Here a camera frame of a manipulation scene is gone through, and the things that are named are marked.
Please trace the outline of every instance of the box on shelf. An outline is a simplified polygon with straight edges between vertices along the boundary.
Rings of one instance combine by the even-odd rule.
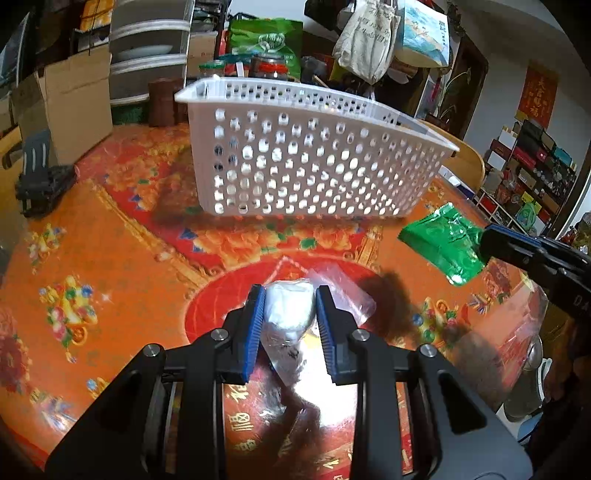
[[[199,77],[199,66],[213,60],[217,32],[192,33],[187,53],[187,77]]]
[[[23,139],[51,131],[50,165],[71,165],[113,130],[109,46],[73,55],[35,72],[12,91]]]

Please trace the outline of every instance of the white plate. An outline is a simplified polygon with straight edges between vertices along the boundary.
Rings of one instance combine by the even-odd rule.
[[[132,59],[142,59],[144,57],[154,57],[156,55],[166,55],[173,49],[172,45],[148,45],[145,47],[130,48],[116,54],[117,61]]]

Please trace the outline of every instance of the green foil bag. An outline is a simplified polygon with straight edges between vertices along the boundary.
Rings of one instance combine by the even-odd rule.
[[[227,53],[280,53],[289,75],[300,78],[304,24],[286,18],[241,18],[230,22]]]
[[[481,228],[446,203],[423,220],[407,225],[398,239],[441,270],[450,283],[464,285],[484,268],[478,257],[481,235]]]

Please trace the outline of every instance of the metal screw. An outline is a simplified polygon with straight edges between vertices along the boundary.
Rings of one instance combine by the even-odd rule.
[[[351,335],[358,342],[364,342],[369,339],[369,332],[367,330],[363,330],[362,328],[354,330]]]
[[[160,345],[149,343],[142,350],[145,356],[156,356],[160,353]]]
[[[421,345],[418,349],[424,356],[427,356],[429,358],[433,358],[435,355],[437,355],[437,349],[431,345],[430,343],[424,343],[423,345]]]
[[[212,338],[216,341],[216,342],[221,342],[222,340],[225,340],[226,338],[228,338],[228,331],[226,329],[223,328],[216,328],[215,330],[212,330]]]

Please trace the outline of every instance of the orange tablecloth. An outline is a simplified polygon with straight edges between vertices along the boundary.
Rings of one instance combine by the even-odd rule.
[[[393,345],[433,342],[457,363],[462,333],[507,309],[536,315],[536,287],[516,268],[492,261],[455,287],[397,240],[446,202],[484,225],[438,177],[406,219],[213,218],[197,202],[187,125],[117,128],[78,168],[59,207],[29,222],[0,289],[0,415],[40,465],[143,345],[220,326],[253,283],[335,262],[376,300],[368,328]],[[323,365],[306,378],[284,388],[260,351],[252,381],[226,386],[231,478],[348,477],[355,389],[333,386]],[[408,422],[402,438],[408,470]]]

